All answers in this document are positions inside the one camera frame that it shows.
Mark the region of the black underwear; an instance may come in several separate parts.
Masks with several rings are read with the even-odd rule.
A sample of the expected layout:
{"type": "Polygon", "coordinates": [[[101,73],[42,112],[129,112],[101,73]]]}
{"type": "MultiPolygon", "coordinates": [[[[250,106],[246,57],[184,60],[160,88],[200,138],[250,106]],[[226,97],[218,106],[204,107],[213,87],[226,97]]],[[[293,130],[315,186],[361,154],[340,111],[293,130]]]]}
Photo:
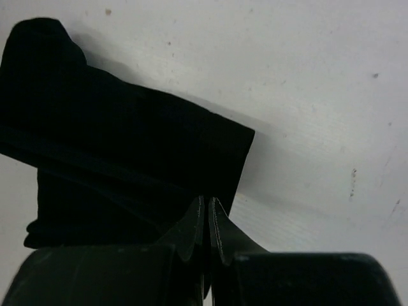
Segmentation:
{"type": "Polygon", "coordinates": [[[28,248],[146,244],[202,196],[230,211],[255,132],[90,66],[63,25],[32,18],[1,59],[1,153],[38,171],[28,248]]]}

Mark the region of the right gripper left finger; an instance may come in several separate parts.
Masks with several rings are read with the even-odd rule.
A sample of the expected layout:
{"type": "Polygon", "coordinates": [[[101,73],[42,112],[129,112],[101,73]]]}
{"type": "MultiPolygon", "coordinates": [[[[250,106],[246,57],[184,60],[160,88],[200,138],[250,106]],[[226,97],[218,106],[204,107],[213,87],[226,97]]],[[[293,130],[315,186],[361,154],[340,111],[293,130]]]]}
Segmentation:
{"type": "Polygon", "coordinates": [[[202,305],[205,204],[148,245],[87,245],[34,251],[6,294],[7,305],[202,305]]]}

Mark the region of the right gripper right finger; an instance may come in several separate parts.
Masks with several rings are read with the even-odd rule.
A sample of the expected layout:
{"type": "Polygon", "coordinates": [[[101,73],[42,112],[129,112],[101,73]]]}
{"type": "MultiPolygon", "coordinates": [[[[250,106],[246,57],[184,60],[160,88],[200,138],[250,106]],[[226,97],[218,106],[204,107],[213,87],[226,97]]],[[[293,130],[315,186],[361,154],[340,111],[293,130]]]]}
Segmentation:
{"type": "Polygon", "coordinates": [[[400,305],[384,268],[362,253],[269,252],[208,204],[213,305],[400,305]]]}

